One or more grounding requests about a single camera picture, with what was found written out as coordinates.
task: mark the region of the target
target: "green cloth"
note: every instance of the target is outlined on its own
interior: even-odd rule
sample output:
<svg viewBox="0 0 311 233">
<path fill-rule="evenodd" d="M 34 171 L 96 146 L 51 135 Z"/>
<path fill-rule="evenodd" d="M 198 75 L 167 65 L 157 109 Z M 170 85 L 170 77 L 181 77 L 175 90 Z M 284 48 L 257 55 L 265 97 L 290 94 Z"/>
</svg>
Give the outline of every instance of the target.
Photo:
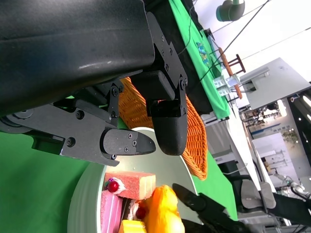
<svg viewBox="0 0 311 233">
<path fill-rule="evenodd" d="M 215 116 L 218 119 L 223 119 L 229 116 L 229 105 L 225 97 L 221 97 L 214 86 L 213 79 L 216 78 L 216 75 L 220 75 L 220 73 L 216 72 L 215 74 L 212 71 L 215 69 L 211 69 L 210 72 L 207 73 L 209 67 L 212 63 L 217 59 L 214 57 L 212 53 L 211 46 L 204 35 L 204 33 L 200 33 L 195 24 L 190 19 L 189 13 L 185 9 L 181 0 L 169 0 L 175 20 L 179 27 L 180 33 L 184 40 L 185 45 L 187 45 L 187 51 L 190 55 L 190 58 L 193 61 L 194 67 L 199 78 L 203 78 L 201 84 L 205 90 L 205 93 L 210 101 L 210 104 L 214 110 Z M 205 47 L 205 52 L 207 53 L 207 59 L 209 60 L 208 66 L 204 64 L 202 57 L 200 55 L 198 44 L 203 44 Z"/>
<path fill-rule="evenodd" d="M 119 128 L 126 125 L 120 121 Z M 23 134 L 0 133 L 1 232 L 66 233 L 71 197 L 89 162 L 33 150 L 32 142 Z M 208 179 L 195 178 L 196 187 L 230 210 L 232 188 L 215 166 L 209 156 Z"/>
<path fill-rule="evenodd" d="M 206 180 L 201 181 L 199 178 L 192 176 L 196 191 L 198 193 L 204 193 L 209 198 L 226 207 L 231 219 L 238 220 L 232 185 L 223 175 L 209 152 L 207 155 L 207 164 Z"/>
</svg>

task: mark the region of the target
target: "red cherry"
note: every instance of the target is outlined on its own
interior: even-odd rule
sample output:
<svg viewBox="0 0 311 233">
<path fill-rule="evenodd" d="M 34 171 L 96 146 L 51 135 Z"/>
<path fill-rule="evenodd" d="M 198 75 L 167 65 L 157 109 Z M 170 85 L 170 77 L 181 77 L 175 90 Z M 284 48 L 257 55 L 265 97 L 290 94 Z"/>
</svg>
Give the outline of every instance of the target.
<svg viewBox="0 0 311 233">
<path fill-rule="evenodd" d="M 136 217 L 138 219 L 143 220 L 146 217 L 146 210 L 144 208 L 139 207 L 136 211 Z"/>
<path fill-rule="evenodd" d="M 107 187 L 110 193 L 117 192 L 118 188 L 119 188 L 119 184 L 116 181 L 109 182 L 108 187 Z"/>
</svg>

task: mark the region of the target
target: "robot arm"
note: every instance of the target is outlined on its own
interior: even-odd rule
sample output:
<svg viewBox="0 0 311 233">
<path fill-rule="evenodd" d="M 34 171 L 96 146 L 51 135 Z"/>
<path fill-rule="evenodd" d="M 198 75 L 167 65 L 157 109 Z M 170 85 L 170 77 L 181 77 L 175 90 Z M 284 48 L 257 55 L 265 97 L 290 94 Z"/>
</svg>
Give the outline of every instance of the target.
<svg viewBox="0 0 311 233">
<path fill-rule="evenodd" d="M 184 151 L 188 79 L 142 1 L 4 0 L 0 18 L 0 131 L 32 136 L 37 150 L 109 166 L 117 155 L 151 153 L 150 138 L 116 129 L 119 79 L 129 76 L 160 148 Z"/>
</svg>

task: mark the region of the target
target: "pink sponge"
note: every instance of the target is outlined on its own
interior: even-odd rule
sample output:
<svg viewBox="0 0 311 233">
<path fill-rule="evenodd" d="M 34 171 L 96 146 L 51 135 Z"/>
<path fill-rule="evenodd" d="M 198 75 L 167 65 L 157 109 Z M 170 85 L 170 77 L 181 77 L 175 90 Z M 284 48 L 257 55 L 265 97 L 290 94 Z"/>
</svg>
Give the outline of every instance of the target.
<svg viewBox="0 0 311 233">
<path fill-rule="evenodd" d="M 117 178 L 122 181 L 125 190 L 118 195 L 124 198 L 143 200 L 149 198 L 156 188 L 156 175 L 132 171 L 106 172 L 104 182 L 110 178 Z"/>
<path fill-rule="evenodd" d="M 109 191 L 103 191 L 101 200 L 102 233 L 119 232 L 121 211 L 122 199 Z"/>
</svg>

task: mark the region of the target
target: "white wall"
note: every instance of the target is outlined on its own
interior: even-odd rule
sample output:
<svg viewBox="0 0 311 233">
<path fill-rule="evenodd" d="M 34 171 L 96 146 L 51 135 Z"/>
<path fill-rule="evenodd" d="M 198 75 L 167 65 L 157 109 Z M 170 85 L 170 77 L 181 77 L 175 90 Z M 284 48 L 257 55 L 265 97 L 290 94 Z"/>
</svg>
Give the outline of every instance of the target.
<svg viewBox="0 0 311 233">
<path fill-rule="evenodd" d="M 227 22 L 218 22 L 216 8 L 223 0 L 198 0 L 195 10 L 205 29 L 214 32 Z M 266 0 L 246 0 L 245 12 L 260 6 Z M 216 42 L 225 49 L 256 10 L 240 20 L 214 33 Z M 243 59 L 297 32 L 311 27 L 311 0 L 271 0 L 246 27 L 237 40 L 226 51 L 228 60 L 235 54 Z M 281 57 L 308 82 L 311 81 L 311 30 L 305 31 L 285 42 L 273 46 L 243 60 L 246 71 L 252 71 L 267 62 Z M 240 107 L 248 104 L 246 97 L 238 101 Z"/>
</svg>

